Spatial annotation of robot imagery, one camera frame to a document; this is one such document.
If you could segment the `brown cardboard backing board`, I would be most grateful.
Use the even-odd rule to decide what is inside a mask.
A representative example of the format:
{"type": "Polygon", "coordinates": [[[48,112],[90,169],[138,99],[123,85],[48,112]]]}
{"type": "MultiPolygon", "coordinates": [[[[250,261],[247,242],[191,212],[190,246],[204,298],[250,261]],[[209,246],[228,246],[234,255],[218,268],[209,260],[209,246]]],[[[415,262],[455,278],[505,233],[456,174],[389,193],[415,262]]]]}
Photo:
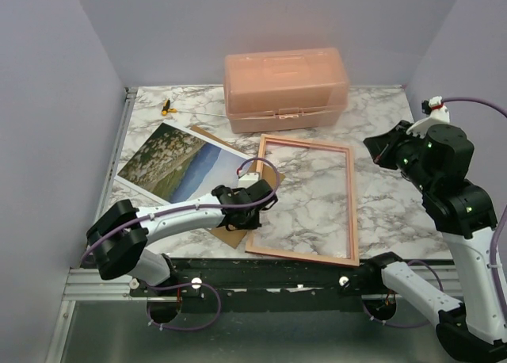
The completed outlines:
{"type": "MultiPolygon", "coordinates": [[[[209,132],[206,132],[204,129],[193,125],[189,128],[190,130],[193,130],[194,132],[199,133],[202,136],[208,137],[218,143],[221,143],[224,146],[230,147],[235,151],[239,151],[239,149],[226,141],[212,135],[209,132]]],[[[262,171],[262,177],[273,187],[276,183],[276,174],[272,167],[264,167],[262,171]]],[[[232,248],[237,248],[239,243],[243,240],[245,235],[249,232],[248,230],[233,230],[228,231],[225,227],[218,227],[214,229],[209,229],[209,233],[211,233],[213,236],[215,236],[217,239],[221,240],[222,242],[226,243],[228,246],[232,248]]]]}

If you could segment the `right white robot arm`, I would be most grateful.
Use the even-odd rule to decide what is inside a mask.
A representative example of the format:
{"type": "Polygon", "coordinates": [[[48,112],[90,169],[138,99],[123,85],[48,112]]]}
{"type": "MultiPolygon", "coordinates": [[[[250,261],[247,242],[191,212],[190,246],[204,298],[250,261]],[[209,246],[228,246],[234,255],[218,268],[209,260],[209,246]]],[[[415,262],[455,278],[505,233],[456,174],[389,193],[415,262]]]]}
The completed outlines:
{"type": "Polygon", "coordinates": [[[423,136],[409,134],[410,126],[402,120],[364,145],[377,166],[399,170],[421,193],[423,208],[451,252],[463,299],[435,288],[392,252],[364,263],[369,268],[364,283],[375,293],[391,289],[414,306],[453,359],[503,361],[506,279],[492,245],[498,229],[492,200],[466,178],[475,146],[450,124],[434,124],[423,136]]]}

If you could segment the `pink wooden picture frame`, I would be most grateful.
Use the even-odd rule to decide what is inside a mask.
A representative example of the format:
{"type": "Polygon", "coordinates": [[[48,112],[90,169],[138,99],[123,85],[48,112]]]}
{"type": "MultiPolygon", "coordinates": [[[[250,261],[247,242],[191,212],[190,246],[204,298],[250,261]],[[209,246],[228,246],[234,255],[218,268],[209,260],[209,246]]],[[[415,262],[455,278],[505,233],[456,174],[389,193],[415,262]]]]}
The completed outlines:
{"type": "Polygon", "coordinates": [[[324,151],[332,151],[345,155],[345,177],[347,189],[347,214],[348,214],[348,242],[349,257],[329,257],[317,254],[304,254],[294,251],[277,250],[273,248],[255,246],[254,234],[250,234],[246,240],[245,251],[251,254],[267,255],[277,258],[295,259],[305,262],[318,262],[335,264],[340,266],[357,267],[360,264],[359,257],[359,237],[357,232],[357,214],[356,214],[356,183],[354,168],[353,149],[348,146],[342,146],[336,143],[324,142],[319,140],[295,139],[287,136],[273,136],[262,134],[258,148],[257,157],[264,158],[265,150],[269,143],[281,145],[285,147],[302,147],[308,149],[317,149],[324,151]]]}

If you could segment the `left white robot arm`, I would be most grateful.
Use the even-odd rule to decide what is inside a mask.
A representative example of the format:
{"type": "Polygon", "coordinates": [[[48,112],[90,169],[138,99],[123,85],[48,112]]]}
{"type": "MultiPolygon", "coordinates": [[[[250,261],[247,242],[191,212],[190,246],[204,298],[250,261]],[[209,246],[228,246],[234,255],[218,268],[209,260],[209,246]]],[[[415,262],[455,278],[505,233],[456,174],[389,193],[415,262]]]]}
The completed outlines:
{"type": "Polygon", "coordinates": [[[196,229],[255,230],[261,226],[260,212],[277,201],[264,179],[247,188],[219,185],[197,199],[165,206],[118,201],[86,232],[86,255],[93,256],[101,279],[128,275],[165,296],[174,290],[176,277],[169,259],[147,250],[149,244],[196,229]]]}

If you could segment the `landscape photo print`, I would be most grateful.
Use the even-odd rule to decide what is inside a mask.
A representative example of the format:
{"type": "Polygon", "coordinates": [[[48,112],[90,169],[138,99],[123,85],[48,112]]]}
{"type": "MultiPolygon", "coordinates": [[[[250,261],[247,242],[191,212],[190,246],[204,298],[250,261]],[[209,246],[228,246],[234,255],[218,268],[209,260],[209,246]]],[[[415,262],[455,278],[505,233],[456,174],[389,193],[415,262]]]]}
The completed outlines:
{"type": "Polygon", "coordinates": [[[238,184],[249,157],[174,121],[163,121],[127,161],[116,180],[160,204],[190,201],[215,187],[238,184]]]}

